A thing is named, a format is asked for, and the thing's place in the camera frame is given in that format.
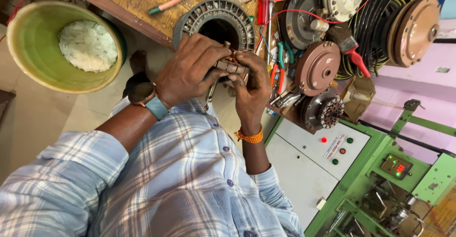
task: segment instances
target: bare foot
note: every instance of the bare foot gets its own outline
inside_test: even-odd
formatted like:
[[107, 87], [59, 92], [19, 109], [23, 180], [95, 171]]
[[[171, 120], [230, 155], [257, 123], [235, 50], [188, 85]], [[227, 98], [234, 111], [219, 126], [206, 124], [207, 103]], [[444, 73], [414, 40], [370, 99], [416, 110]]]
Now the bare foot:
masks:
[[140, 72], [145, 72], [146, 60], [147, 57], [145, 51], [138, 50], [131, 55], [130, 68], [134, 75]]

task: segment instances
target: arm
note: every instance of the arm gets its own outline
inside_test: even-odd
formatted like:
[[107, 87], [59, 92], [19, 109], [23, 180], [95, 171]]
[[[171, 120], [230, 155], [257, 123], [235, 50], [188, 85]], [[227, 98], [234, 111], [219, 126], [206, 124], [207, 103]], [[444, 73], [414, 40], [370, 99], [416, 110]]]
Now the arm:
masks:
[[[236, 111], [241, 119], [242, 133], [255, 135], [260, 131], [261, 116], [272, 92], [266, 63], [248, 51], [237, 52], [236, 59], [252, 71], [247, 86], [239, 75], [229, 78], [236, 89]], [[269, 163], [263, 141], [255, 144], [242, 141], [242, 154], [246, 171], [258, 186], [261, 201], [271, 206], [288, 235], [302, 236], [298, 217], [279, 186], [279, 178]]]
[[[157, 76], [158, 98], [169, 109], [203, 95], [214, 79], [228, 75], [207, 72], [230, 54], [199, 34], [183, 37]], [[85, 235], [100, 194], [114, 184], [128, 152], [156, 122], [147, 108], [128, 105], [94, 131], [64, 133], [0, 187], [0, 235]]]

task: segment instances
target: green machine frame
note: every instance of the green machine frame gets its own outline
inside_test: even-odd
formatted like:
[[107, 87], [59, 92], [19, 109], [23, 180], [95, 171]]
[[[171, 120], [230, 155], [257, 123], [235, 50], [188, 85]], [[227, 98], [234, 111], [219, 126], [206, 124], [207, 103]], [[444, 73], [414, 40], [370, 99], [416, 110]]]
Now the green machine frame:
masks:
[[[362, 197], [368, 193], [379, 177], [386, 179], [400, 189], [413, 195], [416, 199], [430, 205], [438, 205], [456, 184], [456, 159], [454, 154], [441, 152], [437, 161], [427, 164], [403, 152], [395, 141], [396, 137], [407, 122], [414, 123], [441, 133], [456, 136], [456, 129], [412, 116], [420, 105], [419, 100], [409, 100], [404, 105], [404, 112], [395, 123], [389, 134], [379, 132], [364, 125], [354, 125], [346, 121], [342, 124], [371, 136], [365, 147], [359, 153], [353, 164], [347, 170], [341, 181], [334, 188], [326, 200], [325, 205], [316, 214], [311, 224], [305, 230], [306, 237], [313, 236], [343, 236], [344, 228], [356, 219], [373, 236], [395, 237], [380, 225], [380, 218], [376, 217], [362, 205]], [[283, 118], [279, 119], [271, 135], [265, 142], [269, 143]], [[381, 169], [388, 158], [400, 158], [412, 166], [404, 171], [404, 176], [398, 178], [391, 172]], [[404, 200], [393, 199], [398, 206]]]

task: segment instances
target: orange thread bracelet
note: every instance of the orange thread bracelet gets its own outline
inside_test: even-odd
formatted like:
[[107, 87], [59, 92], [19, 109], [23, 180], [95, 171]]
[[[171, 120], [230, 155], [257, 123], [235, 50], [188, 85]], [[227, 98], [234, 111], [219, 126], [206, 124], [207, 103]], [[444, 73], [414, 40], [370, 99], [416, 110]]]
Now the orange thread bracelet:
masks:
[[234, 135], [236, 135], [236, 137], [238, 138], [237, 141], [244, 140], [244, 141], [250, 142], [250, 143], [259, 143], [260, 141], [263, 140], [263, 126], [261, 124], [259, 124], [259, 133], [256, 135], [245, 136], [242, 133], [242, 129], [239, 129], [239, 131], [234, 133]]

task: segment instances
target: leg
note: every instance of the leg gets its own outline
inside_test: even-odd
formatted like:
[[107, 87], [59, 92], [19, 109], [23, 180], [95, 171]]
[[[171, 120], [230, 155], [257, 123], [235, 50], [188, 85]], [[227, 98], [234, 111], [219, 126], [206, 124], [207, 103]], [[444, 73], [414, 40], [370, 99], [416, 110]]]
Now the leg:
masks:
[[131, 55], [130, 67], [133, 71], [133, 76], [127, 81], [122, 98], [125, 98], [136, 85], [142, 82], [150, 82], [145, 74], [145, 65], [146, 53], [144, 51], [136, 51]]

